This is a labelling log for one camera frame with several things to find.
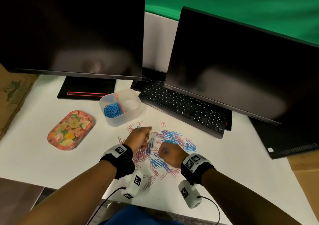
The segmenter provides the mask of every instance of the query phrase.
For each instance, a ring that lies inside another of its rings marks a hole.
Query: keyboard
[[[222,139],[226,116],[221,107],[164,88],[161,83],[148,83],[139,94],[141,102]]]

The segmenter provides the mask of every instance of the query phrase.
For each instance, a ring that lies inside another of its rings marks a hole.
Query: blue shirt
[[[153,217],[136,206],[128,205],[118,211],[111,219],[99,225],[182,225],[174,220],[163,220]]]

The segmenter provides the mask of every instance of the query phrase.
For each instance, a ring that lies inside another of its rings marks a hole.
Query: cardboard box
[[[319,221],[319,151],[289,156],[288,161]]]
[[[38,76],[33,74],[9,73],[0,64],[0,140],[37,78]]]

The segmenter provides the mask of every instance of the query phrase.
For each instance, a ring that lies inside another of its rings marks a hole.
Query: forearm
[[[19,225],[86,224],[116,175],[101,161],[34,207]]]
[[[203,174],[202,184],[234,225],[300,225],[273,203],[214,169]]]

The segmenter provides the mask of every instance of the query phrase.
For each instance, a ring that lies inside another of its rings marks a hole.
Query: space bar
[[[161,106],[163,106],[163,107],[166,107],[166,108],[168,108],[168,109],[170,109],[170,110],[172,110],[172,111],[174,111],[174,112],[176,112],[176,110],[177,110],[175,107],[166,105],[166,104],[164,104],[163,102],[160,102],[160,101],[158,101],[158,100],[156,100],[155,103],[157,103],[157,104],[159,104],[159,105],[161,105]]]

